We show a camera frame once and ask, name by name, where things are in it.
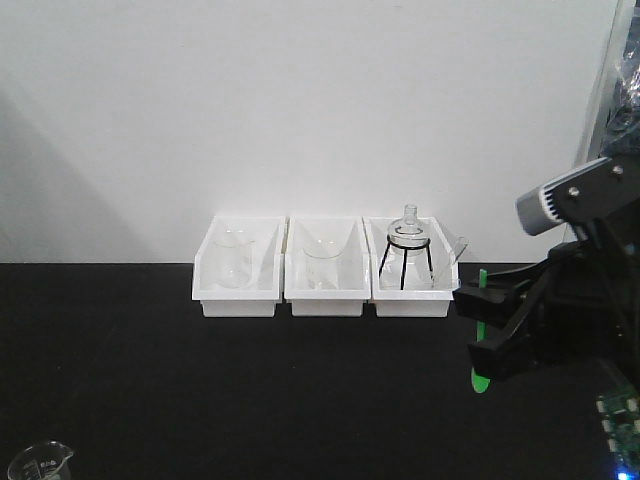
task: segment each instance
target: white storage tray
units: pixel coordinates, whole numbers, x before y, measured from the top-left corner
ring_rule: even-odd
[[[424,289],[400,290],[382,287],[378,271],[387,246],[387,228],[395,219],[364,217],[364,226],[371,256],[371,290],[379,317],[446,317],[453,290],[458,288],[458,266],[449,242],[435,218],[421,218],[429,228],[434,285]]]
[[[293,217],[285,253],[285,299],[295,316],[360,316],[371,298],[360,217]]]
[[[284,234],[284,217],[213,219],[193,271],[193,299],[200,300],[205,317],[274,315],[282,301]],[[230,239],[243,246],[234,248]],[[243,276],[229,287],[228,272],[233,277],[238,264]]]

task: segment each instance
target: green component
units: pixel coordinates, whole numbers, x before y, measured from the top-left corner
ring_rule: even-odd
[[[480,288],[487,288],[487,271],[484,268],[480,269],[480,274],[478,275],[478,286]]]
[[[478,286],[480,288],[487,288],[487,271],[484,268],[480,269],[478,276]],[[476,322],[476,340],[484,340],[486,333],[486,325],[484,322]],[[471,385],[476,393],[484,393],[489,388],[489,380],[482,375],[478,375],[475,370],[471,369]]]
[[[640,396],[625,385],[596,400],[602,428],[609,437],[609,450],[625,471],[640,474]]]

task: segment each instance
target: measuring beaker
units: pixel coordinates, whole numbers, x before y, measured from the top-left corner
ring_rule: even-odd
[[[20,452],[7,469],[9,480],[71,480],[67,461],[73,450],[56,441],[41,442]]]
[[[213,238],[216,283],[226,288],[242,288],[251,280],[253,240],[243,230],[226,230]]]
[[[308,241],[302,251],[307,263],[308,288],[312,290],[336,290],[340,288],[340,255],[343,246],[332,239]]]

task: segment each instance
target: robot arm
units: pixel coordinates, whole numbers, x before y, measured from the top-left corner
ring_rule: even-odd
[[[454,292],[458,312],[499,329],[469,345],[480,375],[515,374],[588,356],[610,358],[640,386],[640,157],[600,158],[523,195],[524,230],[569,223],[577,241],[487,288]]]

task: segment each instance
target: black table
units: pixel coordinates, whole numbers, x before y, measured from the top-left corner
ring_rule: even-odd
[[[453,307],[204,318],[191,273],[0,265],[0,465],[54,438],[75,480],[611,478],[595,361],[478,395]]]

